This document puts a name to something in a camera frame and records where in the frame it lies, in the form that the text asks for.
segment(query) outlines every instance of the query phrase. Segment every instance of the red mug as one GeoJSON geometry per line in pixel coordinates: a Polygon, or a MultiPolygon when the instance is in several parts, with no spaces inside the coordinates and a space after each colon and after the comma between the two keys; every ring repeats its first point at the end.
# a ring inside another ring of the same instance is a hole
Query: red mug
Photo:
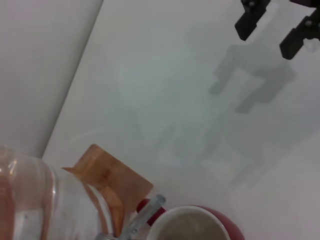
{"type": "MultiPolygon", "coordinates": [[[[136,211],[140,212],[141,209],[149,201],[149,199],[142,200],[137,206],[136,211]]],[[[187,213],[188,211],[197,211],[211,217],[223,231],[224,236],[227,240],[245,240],[243,234],[241,233],[237,225],[234,224],[229,218],[227,218],[221,212],[218,212],[208,207],[196,205],[178,206],[168,211],[166,211],[164,208],[159,209],[147,222],[151,226],[151,229],[147,235],[146,240],[156,240],[157,236],[162,230],[162,227],[169,219],[172,218],[172,216],[176,216],[181,213],[187,213]]]]}

